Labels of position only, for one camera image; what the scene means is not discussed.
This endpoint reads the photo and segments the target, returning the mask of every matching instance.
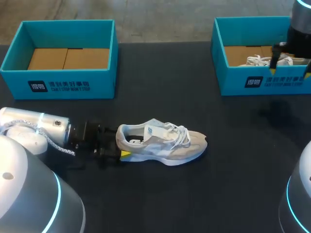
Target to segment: gray floor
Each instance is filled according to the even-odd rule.
[[[0,0],[0,44],[23,20],[115,19],[120,42],[201,41],[215,17],[287,16],[294,0]]]

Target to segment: white sneaker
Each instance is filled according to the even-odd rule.
[[[245,65],[240,65],[240,67],[261,67],[269,66],[271,57],[248,57]],[[304,58],[294,58],[290,57],[284,53],[281,54],[280,60],[277,62],[278,66],[293,66],[293,65],[307,65],[308,60]]]
[[[184,126],[151,119],[140,125],[120,125],[116,134],[119,149],[128,151],[122,161],[158,160],[175,166],[199,157],[207,147],[206,136]]]

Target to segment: printed logo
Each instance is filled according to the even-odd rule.
[[[130,140],[130,143],[132,143],[134,145],[140,145],[143,142],[144,142],[144,140],[140,141],[139,139],[132,139],[132,140]]]
[[[30,89],[33,92],[47,92],[47,87],[43,81],[28,81]]]
[[[152,129],[148,127],[148,134],[152,135]]]
[[[250,76],[247,78],[245,88],[260,87],[263,76]]]

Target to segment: blue cardboard box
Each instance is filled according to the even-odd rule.
[[[36,48],[109,49],[107,69],[27,70]],[[113,20],[23,21],[0,73],[16,100],[112,99],[117,63]]]
[[[277,66],[272,75],[267,66],[230,67],[228,64],[226,46],[272,46],[286,41],[289,26],[289,17],[215,18],[211,53],[222,95],[311,93],[311,78],[303,79],[306,66]]]

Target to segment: white cable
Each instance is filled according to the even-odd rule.
[[[56,145],[36,124],[31,123],[30,121],[27,120],[12,120],[10,122],[7,122],[3,125],[2,128],[0,128],[0,134],[4,134],[9,128],[12,128],[13,126],[15,126],[16,124],[21,124],[24,125],[26,127],[29,127],[33,130],[35,130],[36,132],[38,132],[40,135],[44,136],[47,140],[47,142],[54,147],[55,149],[66,153],[66,154],[71,154],[73,156],[75,156],[75,153],[72,150],[68,150],[68,149],[64,149],[58,145]]]

